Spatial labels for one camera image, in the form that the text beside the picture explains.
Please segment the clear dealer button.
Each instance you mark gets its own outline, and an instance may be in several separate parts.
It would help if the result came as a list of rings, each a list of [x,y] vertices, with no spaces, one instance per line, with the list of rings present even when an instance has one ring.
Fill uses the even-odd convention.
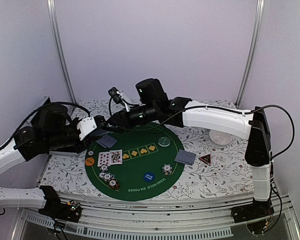
[[[163,136],[158,139],[158,144],[161,147],[168,147],[171,144],[171,140],[169,137]]]

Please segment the blue-backed card deck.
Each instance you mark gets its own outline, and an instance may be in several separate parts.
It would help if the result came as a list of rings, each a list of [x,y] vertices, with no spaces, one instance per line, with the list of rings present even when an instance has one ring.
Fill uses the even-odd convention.
[[[103,136],[105,134],[108,134],[109,132],[110,132],[109,130],[98,128],[98,129],[92,131],[90,133],[90,135],[93,137],[97,137],[97,136]]]

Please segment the orange big blind button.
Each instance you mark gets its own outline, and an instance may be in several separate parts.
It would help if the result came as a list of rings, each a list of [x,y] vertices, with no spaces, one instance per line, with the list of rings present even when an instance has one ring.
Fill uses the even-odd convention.
[[[90,167],[95,164],[95,159],[93,157],[88,157],[85,159],[85,165]]]

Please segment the poker chip stack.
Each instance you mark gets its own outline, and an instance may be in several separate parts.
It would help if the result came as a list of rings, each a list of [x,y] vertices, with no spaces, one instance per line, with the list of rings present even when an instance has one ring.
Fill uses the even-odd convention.
[[[173,167],[170,164],[164,164],[162,166],[162,172],[165,176],[169,176],[173,172]]]
[[[100,173],[98,174],[99,178],[104,180],[105,182],[109,182],[111,180],[115,180],[116,176],[109,172],[109,166],[106,164],[101,165]]]

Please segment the blue small blind button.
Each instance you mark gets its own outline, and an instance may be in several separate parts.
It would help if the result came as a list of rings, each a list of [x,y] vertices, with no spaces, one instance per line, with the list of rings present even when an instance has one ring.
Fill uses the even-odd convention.
[[[155,180],[155,174],[153,172],[146,172],[143,175],[143,180],[147,183],[151,183]]]

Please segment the black red triangle token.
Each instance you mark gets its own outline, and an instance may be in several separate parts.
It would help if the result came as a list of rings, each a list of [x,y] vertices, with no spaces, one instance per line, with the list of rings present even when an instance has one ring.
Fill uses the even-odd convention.
[[[211,155],[210,154],[207,154],[207,155],[204,155],[204,156],[200,156],[198,158],[201,162],[207,164],[207,165],[211,165],[212,163],[212,159],[211,159]]]

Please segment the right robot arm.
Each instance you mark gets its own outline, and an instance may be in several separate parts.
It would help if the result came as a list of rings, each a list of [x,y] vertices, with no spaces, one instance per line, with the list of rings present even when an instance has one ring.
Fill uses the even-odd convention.
[[[233,110],[204,105],[187,97],[169,99],[161,82],[148,78],[136,84],[140,106],[129,103],[116,87],[108,94],[123,110],[111,114],[108,123],[122,129],[132,129],[152,121],[175,127],[196,127],[239,137],[248,141],[245,161],[252,169],[253,200],[248,205],[252,218],[259,218],[271,206],[271,143],[265,112],[256,107],[252,111]]]

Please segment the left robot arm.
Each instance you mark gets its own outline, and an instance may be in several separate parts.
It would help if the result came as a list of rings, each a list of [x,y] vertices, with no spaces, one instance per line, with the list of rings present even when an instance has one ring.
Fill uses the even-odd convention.
[[[87,113],[84,118],[71,118],[69,102],[48,102],[35,108],[17,127],[11,137],[0,146],[0,175],[40,155],[81,153],[95,140],[95,131],[106,125],[103,116],[92,116],[78,104],[76,108]],[[73,213],[77,206],[62,203],[52,186],[35,188],[0,187],[0,209],[34,208],[41,214],[60,217]]]

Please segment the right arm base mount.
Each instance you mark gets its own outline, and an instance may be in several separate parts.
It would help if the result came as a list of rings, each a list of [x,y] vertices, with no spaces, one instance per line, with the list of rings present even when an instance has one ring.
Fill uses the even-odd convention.
[[[250,204],[233,207],[231,216],[235,223],[251,221],[246,225],[248,231],[254,235],[262,235],[273,219],[274,212],[270,199],[267,201],[253,199]]]

